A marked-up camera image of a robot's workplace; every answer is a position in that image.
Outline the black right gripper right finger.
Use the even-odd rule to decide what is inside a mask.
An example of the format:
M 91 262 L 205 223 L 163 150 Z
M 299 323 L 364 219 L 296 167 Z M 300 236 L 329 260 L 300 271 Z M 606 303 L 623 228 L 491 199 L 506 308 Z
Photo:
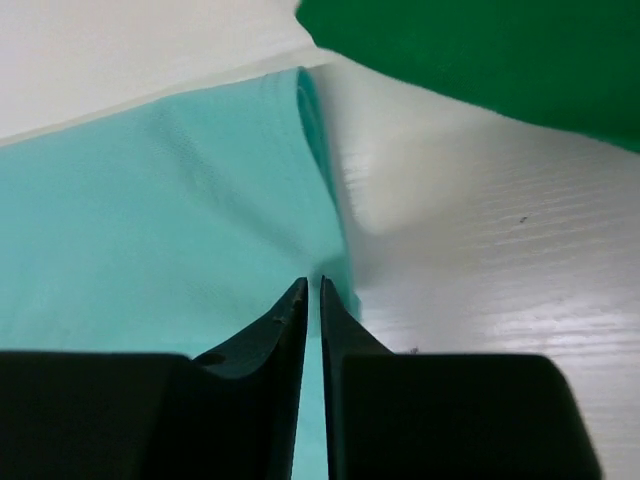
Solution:
M 333 479 L 599 479 L 561 370 L 535 354 L 399 354 L 320 289 Z

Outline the teal t shirt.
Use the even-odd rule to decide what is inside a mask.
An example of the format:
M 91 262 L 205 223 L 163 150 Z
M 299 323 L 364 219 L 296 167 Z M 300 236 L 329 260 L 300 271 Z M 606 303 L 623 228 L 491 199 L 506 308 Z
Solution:
M 311 75 L 169 96 L 1 150 L 1 346 L 200 354 L 299 278 L 293 475 L 328 475 L 319 284 L 359 308 Z

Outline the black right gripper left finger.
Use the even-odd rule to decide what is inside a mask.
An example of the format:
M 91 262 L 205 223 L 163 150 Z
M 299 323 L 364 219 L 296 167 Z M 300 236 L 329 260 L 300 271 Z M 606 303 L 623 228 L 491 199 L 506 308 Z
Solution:
M 308 283 L 188 358 L 5 351 L 5 479 L 287 479 Z

